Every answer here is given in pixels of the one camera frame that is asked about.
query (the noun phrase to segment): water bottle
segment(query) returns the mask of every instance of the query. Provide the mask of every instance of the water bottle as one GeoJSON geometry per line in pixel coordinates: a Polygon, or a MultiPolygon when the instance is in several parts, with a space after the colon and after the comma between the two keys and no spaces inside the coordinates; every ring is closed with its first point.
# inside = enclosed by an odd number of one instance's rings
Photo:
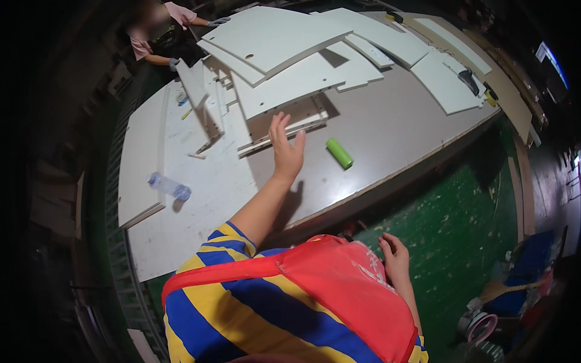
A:
{"type": "Polygon", "coordinates": [[[169,194],[180,200],[188,200],[189,196],[192,194],[192,190],[188,186],[166,178],[163,174],[160,174],[157,171],[149,174],[145,179],[152,189],[164,192],[165,194],[169,194]]]}

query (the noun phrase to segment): hand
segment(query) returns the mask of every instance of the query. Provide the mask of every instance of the hand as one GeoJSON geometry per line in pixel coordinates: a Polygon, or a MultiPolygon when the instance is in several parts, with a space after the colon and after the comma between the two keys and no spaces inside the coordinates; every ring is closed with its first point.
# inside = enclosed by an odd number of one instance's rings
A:
{"type": "Polygon", "coordinates": [[[377,239],[385,256],[385,274],[392,281],[393,287],[410,283],[410,253],[399,238],[383,233],[377,239]]]}
{"type": "Polygon", "coordinates": [[[226,23],[229,20],[230,20],[229,17],[221,17],[219,19],[212,20],[212,21],[208,22],[208,25],[207,26],[210,27],[210,28],[215,28],[218,25],[224,24],[224,23],[226,23]]]}
{"type": "Polygon", "coordinates": [[[170,71],[172,72],[176,72],[177,69],[175,68],[175,66],[180,62],[179,59],[176,58],[170,58],[170,64],[168,64],[170,66],[170,71]]]}
{"type": "Polygon", "coordinates": [[[292,146],[286,138],[285,128],[289,124],[291,115],[283,112],[272,117],[268,136],[274,149],[273,178],[292,184],[303,167],[304,142],[307,135],[304,130],[296,134],[295,145],[292,146]]]}

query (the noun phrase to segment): green cylinder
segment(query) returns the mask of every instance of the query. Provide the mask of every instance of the green cylinder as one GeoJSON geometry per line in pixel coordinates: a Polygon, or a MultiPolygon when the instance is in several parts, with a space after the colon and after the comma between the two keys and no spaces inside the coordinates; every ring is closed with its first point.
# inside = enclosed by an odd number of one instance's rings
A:
{"type": "Polygon", "coordinates": [[[329,139],[327,141],[327,150],[337,159],[343,169],[347,170],[353,165],[353,158],[347,154],[347,151],[341,147],[337,140],[333,138],[329,139]]]}

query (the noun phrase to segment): yellow and blue striped shirt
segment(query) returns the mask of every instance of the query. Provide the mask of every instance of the yellow and blue striped shirt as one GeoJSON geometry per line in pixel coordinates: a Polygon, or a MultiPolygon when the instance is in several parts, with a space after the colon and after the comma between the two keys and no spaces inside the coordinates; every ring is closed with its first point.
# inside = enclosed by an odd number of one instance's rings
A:
{"type": "MultiPolygon", "coordinates": [[[[272,256],[231,222],[218,227],[177,274],[272,256]]],[[[228,362],[249,354],[286,353],[304,362],[380,362],[335,314],[283,275],[185,287],[167,296],[164,316],[171,361],[228,362]]],[[[410,363],[426,363],[418,336],[410,363]]]]}

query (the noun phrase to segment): gray glove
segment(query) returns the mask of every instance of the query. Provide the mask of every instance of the gray glove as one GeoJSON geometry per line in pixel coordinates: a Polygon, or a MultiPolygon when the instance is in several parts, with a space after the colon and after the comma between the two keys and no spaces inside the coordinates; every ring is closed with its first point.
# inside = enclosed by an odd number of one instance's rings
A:
{"type": "Polygon", "coordinates": [[[170,58],[170,71],[175,72],[177,71],[177,69],[175,68],[175,66],[180,62],[179,59],[176,58],[170,58]]]}
{"type": "Polygon", "coordinates": [[[220,24],[224,24],[225,22],[229,21],[230,18],[229,17],[221,17],[219,19],[216,20],[212,20],[210,23],[208,23],[207,26],[209,26],[210,28],[215,28],[220,24]]]}

